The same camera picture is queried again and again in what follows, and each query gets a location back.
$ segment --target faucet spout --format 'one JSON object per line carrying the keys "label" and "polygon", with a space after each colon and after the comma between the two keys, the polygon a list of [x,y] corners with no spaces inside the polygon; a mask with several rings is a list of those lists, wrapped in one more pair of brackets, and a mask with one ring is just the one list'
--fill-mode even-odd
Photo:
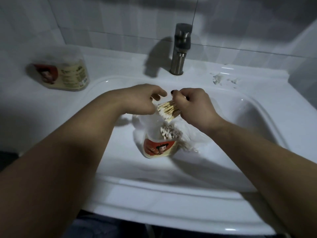
{"label": "faucet spout", "polygon": [[193,26],[186,23],[176,24],[174,49],[170,73],[182,75],[187,51],[191,48],[191,33]]}

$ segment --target person's left arm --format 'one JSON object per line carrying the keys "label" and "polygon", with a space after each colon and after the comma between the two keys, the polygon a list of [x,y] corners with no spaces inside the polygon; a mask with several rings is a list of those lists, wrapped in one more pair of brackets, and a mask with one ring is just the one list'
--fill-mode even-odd
{"label": "person's left arm", "polygon": [[160,95],[149,84],[106,92],[1,172],[1,236],[59,238],[89,194],[118,117],[153,114]]}

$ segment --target person's right arm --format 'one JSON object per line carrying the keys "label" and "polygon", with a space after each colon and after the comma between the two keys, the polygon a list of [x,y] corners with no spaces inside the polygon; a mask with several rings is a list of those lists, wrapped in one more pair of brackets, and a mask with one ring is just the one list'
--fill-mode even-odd
{"label": "person's right arm", "polygon": [[317,164],[222,119],[203,89],[174,90],[173,100],[181,116],[248,177],[292,235],[317,236]]}

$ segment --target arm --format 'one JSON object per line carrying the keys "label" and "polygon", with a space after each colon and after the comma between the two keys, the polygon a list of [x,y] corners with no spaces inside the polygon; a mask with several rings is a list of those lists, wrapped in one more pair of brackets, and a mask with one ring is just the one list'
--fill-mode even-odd
{"label": "arm", "polygon": [[159,94],[149,84],[106,92],[1,172],[1,236],[60,237],[89,194],[118,117],[153,114],[150,97]]}
{"label": "arm", "polygon": [[212,138],[248,177],[292,234],[316,235],[317,164],[225,121],[202,89],[175,90],[173,100],[182,117]]}

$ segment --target sink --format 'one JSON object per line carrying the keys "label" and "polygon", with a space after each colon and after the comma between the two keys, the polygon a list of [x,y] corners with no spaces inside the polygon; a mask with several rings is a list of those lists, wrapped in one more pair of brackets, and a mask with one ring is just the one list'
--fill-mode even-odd
{"label": "sink", "polygon": [[[160,85],[168,93],[173,89],[198,88],[184,82],[146,80],[116,77],[92,83],[82,100],[75,105],[73,115],[80,108],[100,94],[142,83]],[[286,148],[281,135],[269,115],[252,98],[233,90],[214,87],[201,87],[211,97],[218,112],[226,120],[262,135]],[[161,102],[171,100],[171,95]],[[109,144],[97,169],[99,177],[115,177],[151,184],[164,184],[185,188],[204,188],[213,190],[253,192],[252,183],[239,168],[212,140],[201,147],[199,152],[178,151],[172,158],[147,159],[139,145],[143,133],[138,130],[138,118],[125,114],[120,117],[113,130]]]}

